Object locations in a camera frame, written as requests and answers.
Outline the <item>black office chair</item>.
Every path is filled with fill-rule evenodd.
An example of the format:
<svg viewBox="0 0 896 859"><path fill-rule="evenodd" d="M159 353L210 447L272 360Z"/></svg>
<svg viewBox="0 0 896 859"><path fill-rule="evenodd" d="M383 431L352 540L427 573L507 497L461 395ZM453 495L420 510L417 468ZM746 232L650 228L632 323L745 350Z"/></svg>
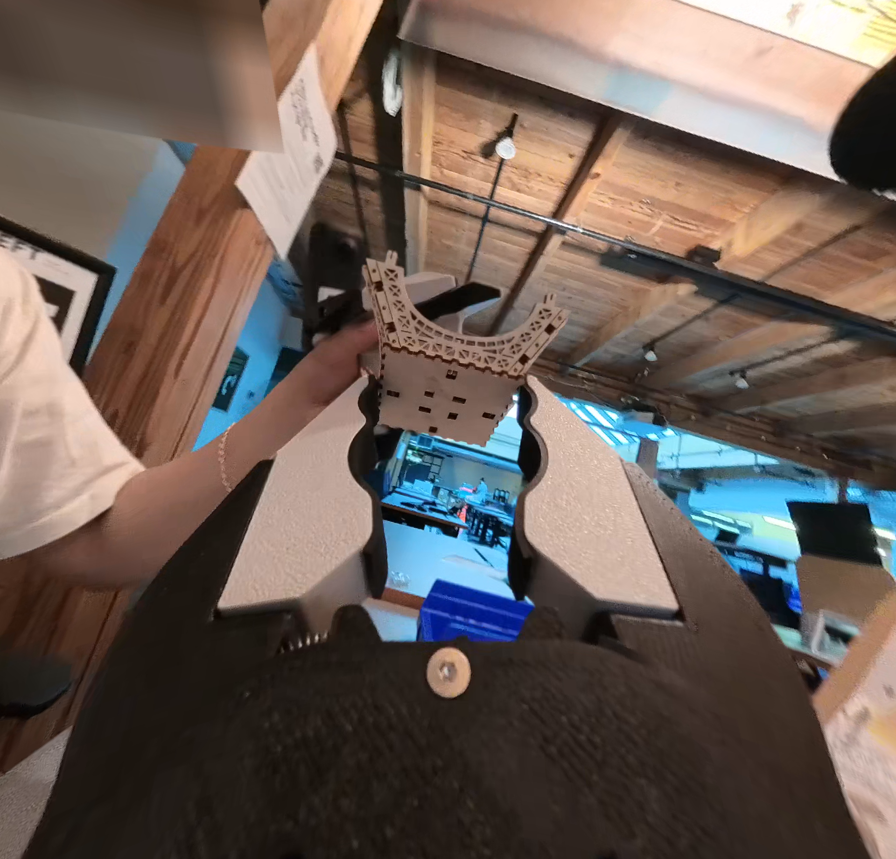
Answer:
<svg viewBox="0 0 896 859"><path fill-rule="evenodd" d="M29 719L71 688L73 667L57 656L1 651L1 719Z"/></svg>

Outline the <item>black framed poster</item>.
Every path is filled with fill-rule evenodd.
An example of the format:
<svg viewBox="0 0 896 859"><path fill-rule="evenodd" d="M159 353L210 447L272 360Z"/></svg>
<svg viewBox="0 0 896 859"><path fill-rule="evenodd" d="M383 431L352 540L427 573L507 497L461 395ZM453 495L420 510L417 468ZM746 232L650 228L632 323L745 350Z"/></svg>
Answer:
<svg viewBox="0 0 896 859"><path fill-rule="evenodd" d="M117 269L6 218L1 245L37 280L63 354L82 378Z"/></svg>

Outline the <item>wooden lattice tower base model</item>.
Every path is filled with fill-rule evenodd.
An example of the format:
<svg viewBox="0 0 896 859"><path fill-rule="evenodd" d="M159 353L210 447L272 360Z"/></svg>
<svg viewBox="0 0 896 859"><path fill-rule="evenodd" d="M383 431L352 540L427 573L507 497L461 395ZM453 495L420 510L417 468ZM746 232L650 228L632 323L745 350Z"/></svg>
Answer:
<svg viewBox="0 0 896 859"><path fill-rule="evenodd" d="M377 327L379 422L422 435L485 446L517 390L560 330L568 313L548 293L517 328L496 336L463 332L468 313L498 300L481 282L413 299L390 252L366 260L364 303Z"/></svg>

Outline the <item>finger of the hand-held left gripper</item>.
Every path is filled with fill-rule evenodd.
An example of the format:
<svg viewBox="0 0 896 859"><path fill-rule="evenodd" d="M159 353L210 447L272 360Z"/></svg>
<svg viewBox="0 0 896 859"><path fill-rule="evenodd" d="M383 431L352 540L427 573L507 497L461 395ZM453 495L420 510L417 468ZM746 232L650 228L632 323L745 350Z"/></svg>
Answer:
<svg viewBox="0 0 896 859"><path fill-rule="evenodd" d="M495 307L500 308L503 297L495 297L472 305L467 305L456 315L455 331L459 334L472 333L480 326L480 319L485 319L494 314Z"/></svg>
<svg viewBox="0 0 896 859"><path fill-rule="evenodd" d="M501 291L481 282L457 284L452 275L421 272L404 278L409 301L424 317L467 317L502 298Z"/></svg>

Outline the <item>blue plastic bin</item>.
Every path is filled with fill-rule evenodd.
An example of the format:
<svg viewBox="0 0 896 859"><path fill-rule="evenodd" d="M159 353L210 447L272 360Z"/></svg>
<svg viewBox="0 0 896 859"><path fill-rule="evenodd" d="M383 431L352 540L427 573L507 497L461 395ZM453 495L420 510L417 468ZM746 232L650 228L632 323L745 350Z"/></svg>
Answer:
<svg viewBox="0 0 896 859"><path fill-rule="evenodd" d="M420 607L418 642L516 641L531 603L437 579Z"/></svg>

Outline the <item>person's left hand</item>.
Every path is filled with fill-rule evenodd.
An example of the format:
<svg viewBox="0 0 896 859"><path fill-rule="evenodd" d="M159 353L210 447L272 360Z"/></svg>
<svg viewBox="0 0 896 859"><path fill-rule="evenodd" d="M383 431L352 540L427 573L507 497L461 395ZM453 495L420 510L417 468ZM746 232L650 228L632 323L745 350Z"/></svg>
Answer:
<svg viewBox="0 0 896 859"><path fill-rule="evenodd" d="M371 315L323 339L248 416L219 438L218 472L227 493L270 460L361 375L360 357L378 345Z"/></svg>

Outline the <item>cardboard box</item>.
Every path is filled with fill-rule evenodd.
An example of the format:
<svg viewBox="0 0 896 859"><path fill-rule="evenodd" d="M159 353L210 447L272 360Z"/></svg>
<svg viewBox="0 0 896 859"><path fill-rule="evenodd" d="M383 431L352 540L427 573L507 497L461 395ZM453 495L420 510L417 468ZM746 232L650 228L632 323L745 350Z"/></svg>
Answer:
<svg viewBox="0 0 896 859"><path fill-rule="evenodd" d="M894 647L895 592L875 607L839 665L812 697L812 706L821 726L835 718L846 702L858 692L880 658Z"/></svg>

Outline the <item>black monitor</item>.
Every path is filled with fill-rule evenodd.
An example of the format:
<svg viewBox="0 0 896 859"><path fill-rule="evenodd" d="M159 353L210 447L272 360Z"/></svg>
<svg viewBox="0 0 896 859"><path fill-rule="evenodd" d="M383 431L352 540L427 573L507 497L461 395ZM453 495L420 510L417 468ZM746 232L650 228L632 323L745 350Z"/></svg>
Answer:
<svg viewBox="0 0 896 859"><path fill-rule="evenodd" d="M866 504L788 501L802 555L883 566Z"/></svg>

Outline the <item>white table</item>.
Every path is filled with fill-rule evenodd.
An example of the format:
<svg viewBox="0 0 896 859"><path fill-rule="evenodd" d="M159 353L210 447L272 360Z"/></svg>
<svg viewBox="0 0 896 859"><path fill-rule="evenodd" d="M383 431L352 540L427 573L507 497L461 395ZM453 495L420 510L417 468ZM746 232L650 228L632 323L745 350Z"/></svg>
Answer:
<svg viewBox="0 0 896 859"><path fill-rule="evenodd" d="M392 591L425 598L437 580L512 598L507 552L384 522L388 575Z"/></svg>

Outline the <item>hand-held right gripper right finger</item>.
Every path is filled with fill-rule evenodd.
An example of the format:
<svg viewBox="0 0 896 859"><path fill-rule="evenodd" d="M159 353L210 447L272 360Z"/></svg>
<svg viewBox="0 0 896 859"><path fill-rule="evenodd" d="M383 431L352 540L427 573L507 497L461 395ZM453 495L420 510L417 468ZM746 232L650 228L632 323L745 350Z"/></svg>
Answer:
<svg viewBox="0 0 896 859"><path fill-rule="evenodd" d="M676 618L678 597L621 456L534 376L518 405L514 598L555 609L566 626L588 626L599 613Z"/></svg>

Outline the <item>white paper notice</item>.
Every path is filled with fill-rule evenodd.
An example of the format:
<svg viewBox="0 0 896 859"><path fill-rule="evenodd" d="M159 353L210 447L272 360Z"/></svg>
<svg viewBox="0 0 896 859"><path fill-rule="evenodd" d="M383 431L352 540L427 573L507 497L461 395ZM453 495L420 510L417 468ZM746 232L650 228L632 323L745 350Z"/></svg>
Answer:
<svg viewBox="0 0 896 859"><path fill-rule="evenodd" d="M283 148L252 151L235 182L276 254L285 259L337 149L311 44L278 101Z"/></svg>

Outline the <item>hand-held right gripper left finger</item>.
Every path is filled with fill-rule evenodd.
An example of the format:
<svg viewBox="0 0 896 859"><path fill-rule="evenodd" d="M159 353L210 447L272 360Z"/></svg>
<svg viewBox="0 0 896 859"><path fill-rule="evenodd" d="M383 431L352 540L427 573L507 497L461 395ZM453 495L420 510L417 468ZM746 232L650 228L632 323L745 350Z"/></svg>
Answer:
<svg viewBox="0 0 896 859"><path fill-rule="evenodd" d="M379 383L357 380L276 455L218 598L222 615L293 612L330 629L342 606L378 598L388 575L376 462Z"/></svg>

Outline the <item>round white ceiling lamp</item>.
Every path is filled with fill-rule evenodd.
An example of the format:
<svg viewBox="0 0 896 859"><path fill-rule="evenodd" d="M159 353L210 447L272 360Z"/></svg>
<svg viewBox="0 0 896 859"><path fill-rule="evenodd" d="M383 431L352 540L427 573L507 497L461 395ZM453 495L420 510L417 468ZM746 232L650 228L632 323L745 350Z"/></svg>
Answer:
<svg viewBox="0 0 896 859"><path fill-rule="evenodd" d="M496 136L487 140L479 148L479 155L483 159L497 156L502 161L509 161L516 155L514 143L514 131L519 120L519 114L511 114L508 124L501 129Z"/></svg>

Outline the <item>instruction booklet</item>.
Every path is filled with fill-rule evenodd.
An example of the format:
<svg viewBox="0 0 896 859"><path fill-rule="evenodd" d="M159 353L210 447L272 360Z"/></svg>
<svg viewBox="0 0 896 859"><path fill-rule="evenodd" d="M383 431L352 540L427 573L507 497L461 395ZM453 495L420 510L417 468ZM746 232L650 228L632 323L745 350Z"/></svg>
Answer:
<svg viewBox="0 0 896 859"><path fill-rule="evenodd" d="M851 699L824 732L847 807L869 856L893 858L894 691L886 688L879 699Z"/></svg>

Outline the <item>black lighting rod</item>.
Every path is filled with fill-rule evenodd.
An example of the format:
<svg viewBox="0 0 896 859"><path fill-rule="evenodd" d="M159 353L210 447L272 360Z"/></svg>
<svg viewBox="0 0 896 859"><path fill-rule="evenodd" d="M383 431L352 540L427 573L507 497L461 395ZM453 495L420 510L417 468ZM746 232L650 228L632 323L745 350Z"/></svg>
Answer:
<svg viewBox="0 0 896 859"><path fill-rule="evenodd" d="M489 189L489 192L487 195L487 198L489 201L494 201L496 199L497 188L500 184L503 169L505 167L505 164L507 162L509 162L509 161L502 161L497 156L494 156L491 159L493 159L493 158L497 158L497 162L496 162L496 170L494 171L494 175L493 175L493 178L491 181L491 186L490 186L490 189ZM469 260L469 265L467 267L465 282L470 282L473 278L473 274L476 269L476 262L478 260L480 248L481 248L483 240L484 240L484 235L485 235L485 231L487 229L487 225L489 223L491 211L492 211L492 206L489 204L486 204L485 210L480 219L479 229L478 229L477 236L476 236L476 242L475 242L475 245L474 245L470 260Z"/></svg>

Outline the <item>black fuzzy disc on rod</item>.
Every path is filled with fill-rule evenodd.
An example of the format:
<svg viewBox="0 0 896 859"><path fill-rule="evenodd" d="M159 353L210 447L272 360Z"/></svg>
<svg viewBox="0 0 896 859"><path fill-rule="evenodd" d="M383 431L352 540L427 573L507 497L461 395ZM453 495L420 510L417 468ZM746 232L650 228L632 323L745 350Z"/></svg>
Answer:
<svg viewBox="0 0 896 859"><path fill-rule="evenodd" d="M866 81L841 112L829 140L831 167L844 183L895 191L895 58Z"/></svg>

